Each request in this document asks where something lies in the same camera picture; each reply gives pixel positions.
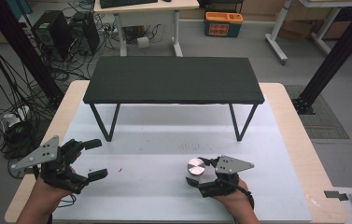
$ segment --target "human arm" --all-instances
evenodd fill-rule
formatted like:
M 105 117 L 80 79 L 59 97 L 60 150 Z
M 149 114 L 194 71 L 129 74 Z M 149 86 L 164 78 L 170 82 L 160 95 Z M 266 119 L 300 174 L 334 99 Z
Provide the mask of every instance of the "human arm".
M 239 186 L 248 191 L 247 184 L 242 179 L 239 179 Z M 260 223 L 254 213 L 248 197 L 240 190 L 237 190 L 226 196 L 216 196 L 213 198 L 222 203 L 227 211 L 234 218 L 236 218 L 239 224 Z
M 48 223 L 50 214 L 56 210 L 60 200 L 70 194 L 71 191 L 46 184 L 39 176 L 16 223 Z

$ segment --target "storage bin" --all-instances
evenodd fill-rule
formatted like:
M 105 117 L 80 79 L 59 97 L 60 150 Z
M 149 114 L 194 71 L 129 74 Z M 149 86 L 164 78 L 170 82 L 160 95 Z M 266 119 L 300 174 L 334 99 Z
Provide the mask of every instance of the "storage bin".
M 208 36 L 237 37 L 243 17 L 240 13 L 206 12 L 204 34 Z

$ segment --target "black pole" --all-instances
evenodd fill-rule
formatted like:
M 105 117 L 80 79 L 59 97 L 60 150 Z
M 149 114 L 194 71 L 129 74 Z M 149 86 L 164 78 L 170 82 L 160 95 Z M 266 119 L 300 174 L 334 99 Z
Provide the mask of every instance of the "black pole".
M 309 112 L 316 98 L 335 76 L 350 54 L 352 54 L 352 22 L 332 48 L 330 54 L 318 68 L 298 99 L 292 100 L 298 114 L 307 114 Z
M 0 0 L 0 31 L 21 58 L 36 83 L 47 95 L 49 102 L 57 107 L 63 99 L 63 92 L 56 85 L 49 70 L 19 26 L 19 22 L 13 15 L 7 0 Z

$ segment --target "computer tower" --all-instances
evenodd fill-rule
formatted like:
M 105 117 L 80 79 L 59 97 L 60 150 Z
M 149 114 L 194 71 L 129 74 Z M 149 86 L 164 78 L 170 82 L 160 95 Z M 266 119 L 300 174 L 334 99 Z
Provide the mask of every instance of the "computer tower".
M 48 10 L 44 12 L 34 24 L 32 32 L 35 39 L 43 45 L 42 49 L 45 54 L 55 52 L 53 55 L 45 56 L 55 61 L 66 59 L 73 39 L 62 11 Z
M 77 12 L 70 21 L 71 35 L 76 40 L 79 55 L 93 55 L 100 37 L 91 12 Z

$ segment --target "floor mat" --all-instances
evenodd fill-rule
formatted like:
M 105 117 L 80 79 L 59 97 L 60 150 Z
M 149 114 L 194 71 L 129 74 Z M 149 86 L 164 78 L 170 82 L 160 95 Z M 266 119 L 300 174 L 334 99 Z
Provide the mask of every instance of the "floor mat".
M 285 85 L 289 98 L 296 99 L 305 86 Z M 311 139 L 349 139 L 342 124 L 332 112 L 325 99 L 319 95 L 312 105 L 315 115 L 300 115 L 307 134 Z

